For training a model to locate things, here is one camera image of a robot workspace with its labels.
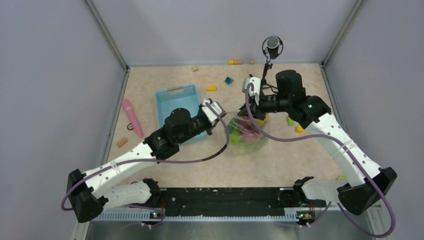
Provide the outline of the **yellow lemon toy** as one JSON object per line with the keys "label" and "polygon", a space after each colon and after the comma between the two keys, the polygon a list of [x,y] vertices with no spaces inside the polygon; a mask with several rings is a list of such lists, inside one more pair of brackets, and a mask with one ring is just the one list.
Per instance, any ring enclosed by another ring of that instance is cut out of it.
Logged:
{"label": "yellow lemon toy", "polygon": [[259,125],[259,126],[263,126],[264,124],[265,124],[265,120],[259,120],[259,119],[257,119],[256,120],[256,123]]}

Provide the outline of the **green lime toy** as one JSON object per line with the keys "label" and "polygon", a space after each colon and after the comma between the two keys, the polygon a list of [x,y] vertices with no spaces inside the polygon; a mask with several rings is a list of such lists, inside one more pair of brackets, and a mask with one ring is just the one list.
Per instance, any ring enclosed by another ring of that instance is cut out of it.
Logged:
{"label": "green lime toy", "polygon": [[237,145],[237,144],[243,142],[244,141],[243,132],[240,131],[237,128],[233,129],[232,132],[230,133],[230,140],[229,141],[232,145]]}

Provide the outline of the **clear zip top bag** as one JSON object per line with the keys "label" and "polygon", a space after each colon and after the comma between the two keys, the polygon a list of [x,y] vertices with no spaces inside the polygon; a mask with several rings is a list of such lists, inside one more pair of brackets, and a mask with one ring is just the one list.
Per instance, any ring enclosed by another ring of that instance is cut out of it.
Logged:
{"label": "clear zip top bag", "polygon": [[229,112],[224,118],[229,130],[229,151],[232,155],[247,155],[264,147],[269,138],[257,130],[248,116]]}

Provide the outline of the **red fruit toy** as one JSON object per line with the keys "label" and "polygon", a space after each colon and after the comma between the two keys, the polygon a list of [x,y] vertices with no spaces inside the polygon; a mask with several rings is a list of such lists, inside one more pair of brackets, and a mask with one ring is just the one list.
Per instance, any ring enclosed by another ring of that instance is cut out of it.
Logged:
{"label": "red fruit toy", "polygon": [[244,120],[240,120],[239,122],[238,122],[238,128],[239,128],[239,131],[241,132],[241,133],[252,133],[253,132],[253,128],[252,128],[252,126],[247,122],[247,121],[244,121]]}

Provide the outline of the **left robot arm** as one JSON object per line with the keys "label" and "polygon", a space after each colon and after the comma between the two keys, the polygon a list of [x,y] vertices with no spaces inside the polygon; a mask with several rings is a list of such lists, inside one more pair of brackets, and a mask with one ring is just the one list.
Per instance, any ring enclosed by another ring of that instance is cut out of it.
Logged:
{"label": "left robot arm", "polygon": [[156,181],[145,178],[137,183],[118,185],[135,173],[159,163],[173,163],[169,158],[180,145],[201,133],[211,135],[218,123],[225,125],[225,110],[218,102],[199,105],[197,115],[185,108],[176,108],[165,119],[162,128],[154,131],[127,153],[92,170],[79,169],[68,175],[67,188],[60,207],[74,212],[79,223],[99,216],[103,211],[131,204],[146,208],[160,202],[161,190]]}

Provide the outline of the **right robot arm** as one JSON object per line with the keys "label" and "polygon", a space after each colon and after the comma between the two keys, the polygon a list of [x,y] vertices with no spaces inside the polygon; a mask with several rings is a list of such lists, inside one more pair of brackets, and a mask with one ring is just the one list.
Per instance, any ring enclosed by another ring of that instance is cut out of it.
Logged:
{"label": "right robot arm", "polygon": [[264,81],[250,76],[243,81],[245,104],[240,113],[263,120],[270,113],[288,117],[316,139],[342,169],[346,180],[320,180],[305,177],[296,181],[293,200],[307,206],[312,200],[340,204],[349,213],[361,215],[381,200],[397,178],[391,167],[383,168],[370,159],[344,131],[330,107],[316,95],[308,95],[302,76],[295,70],[283,70],[275,76],[277,92],[264,94]]}

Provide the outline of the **green rectangular block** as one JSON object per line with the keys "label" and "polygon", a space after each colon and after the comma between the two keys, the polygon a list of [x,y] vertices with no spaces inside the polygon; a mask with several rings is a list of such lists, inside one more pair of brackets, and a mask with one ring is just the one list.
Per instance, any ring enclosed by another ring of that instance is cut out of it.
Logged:
{"label": "green rectangular block", "polygon": [[294,126],[295,125],[295,121],[292,120],[289,116],[286,117],[286,121],[287,121],[287,124],[289,126]]}

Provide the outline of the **blue plastic basket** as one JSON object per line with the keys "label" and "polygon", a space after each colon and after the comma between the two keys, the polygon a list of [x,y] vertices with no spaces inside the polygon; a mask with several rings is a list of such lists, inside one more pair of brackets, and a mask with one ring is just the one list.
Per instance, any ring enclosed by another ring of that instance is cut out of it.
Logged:
{"label": "blue plastic basket", "polygon": [[[184,130],[189,130],[192,118],[199,113],[200,98],[195,84],[186,84],[174,88],[163,89],[155,93],[158,127],[165,127],[172,133],[182,136]],[[171,117],[176,109],[186,109],[188,113],[177,111],[177,116],[183,120]]]}

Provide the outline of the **yellow block on table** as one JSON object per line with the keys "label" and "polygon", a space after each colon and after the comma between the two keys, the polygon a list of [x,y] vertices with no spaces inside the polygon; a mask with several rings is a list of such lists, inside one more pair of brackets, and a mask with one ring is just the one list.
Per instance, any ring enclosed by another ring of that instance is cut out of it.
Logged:
{"label": "yellow block on table", "polygon": [[206,91],[208,91],[208,92],[213,92],[213,91],[216,91],[216,90],[217,90],[216,86],[207,86],[206,87]]}

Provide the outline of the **yellow cube block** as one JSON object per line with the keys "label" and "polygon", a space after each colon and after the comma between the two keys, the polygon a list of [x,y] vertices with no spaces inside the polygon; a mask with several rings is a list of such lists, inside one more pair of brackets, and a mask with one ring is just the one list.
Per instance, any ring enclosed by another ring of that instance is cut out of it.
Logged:
{"label": "yellow cube block", "polygon": [[304,129],[300,125],[298,125],[298,126],[295,127],[295,132],[296,133],[302,133],[303,131],[304,131]]}

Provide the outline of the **yellow wooden cylinder block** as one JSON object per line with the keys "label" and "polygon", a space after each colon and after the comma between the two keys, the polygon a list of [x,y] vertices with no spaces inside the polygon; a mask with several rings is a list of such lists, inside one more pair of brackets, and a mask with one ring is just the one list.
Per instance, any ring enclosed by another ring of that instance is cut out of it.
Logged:
{"label": "yellow wooden cylinder block", "polygon": [[240,60],[240,59],[229,59],[228,60],[228,64],[229,65],[242,65],[243,64],[243,60]]}

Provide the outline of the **black microphone on tripod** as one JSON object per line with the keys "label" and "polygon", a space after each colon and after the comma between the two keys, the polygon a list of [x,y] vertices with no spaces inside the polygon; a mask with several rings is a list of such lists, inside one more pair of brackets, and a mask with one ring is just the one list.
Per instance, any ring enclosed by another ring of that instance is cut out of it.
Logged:
{"label": "black microphone on tripod", "polygon": [[262,71],[261,86],[265,89],[277,89],[276,86],[267,83],[266,76],[268,74],[268,71],[271,70],[273,67],[271,61],[279,57],[282,54],[283,49],[284,43],[282,39],[276,35],[271,35],[262,42],[261,50],[262,54],[266,57],[266,60]]}

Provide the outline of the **wooden block left edge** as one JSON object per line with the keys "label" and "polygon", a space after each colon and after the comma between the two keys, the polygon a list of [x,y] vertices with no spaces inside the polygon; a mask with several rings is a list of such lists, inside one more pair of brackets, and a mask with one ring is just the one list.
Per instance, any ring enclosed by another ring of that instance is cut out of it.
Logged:
{"label": "wooden block left edge", "polygon": [[116,142],[116,146],[118,148],[122,148],[127,142],[128,142],[128,139],[126,137],[122,137],[120,140]]}

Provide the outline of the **green studded brick block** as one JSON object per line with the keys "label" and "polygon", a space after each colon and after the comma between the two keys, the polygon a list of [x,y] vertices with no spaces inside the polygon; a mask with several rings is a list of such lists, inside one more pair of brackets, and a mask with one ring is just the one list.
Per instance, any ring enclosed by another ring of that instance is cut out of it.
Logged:
{"label": "green studded brick block", "polygon": [[344,180],[347,180],[347,177],[345,175],[341,175],[337,180],[344,181]]}

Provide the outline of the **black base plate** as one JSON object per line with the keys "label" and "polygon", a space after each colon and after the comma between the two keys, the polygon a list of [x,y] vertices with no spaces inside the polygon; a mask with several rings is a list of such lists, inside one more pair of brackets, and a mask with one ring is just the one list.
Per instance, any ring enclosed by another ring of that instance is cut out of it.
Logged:
{"label": "black base plate", "polygon": [[324,200],[301,198],[291,187],[232,187],[161,189],[144,206],[160,209],[167,217],[284,216],[289,208],[321,208]]}

